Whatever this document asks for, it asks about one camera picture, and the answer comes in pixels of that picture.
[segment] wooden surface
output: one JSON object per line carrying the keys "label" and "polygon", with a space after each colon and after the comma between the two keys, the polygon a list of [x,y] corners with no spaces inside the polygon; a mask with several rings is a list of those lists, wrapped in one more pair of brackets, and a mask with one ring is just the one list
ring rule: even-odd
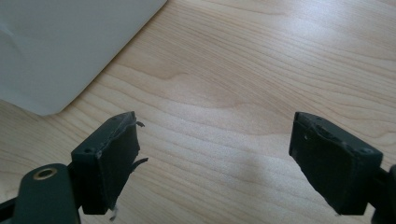
{"label": "wooden surface", "polygon": [[[338,217],[288,155],[295,111],[396,163],[391,0],[170,0],[62,113],[0,103],[0,201],[21,178],[133,110],[147,164],[114,223],[369,223]],[[82,216],[83,223],[109,223]]]}

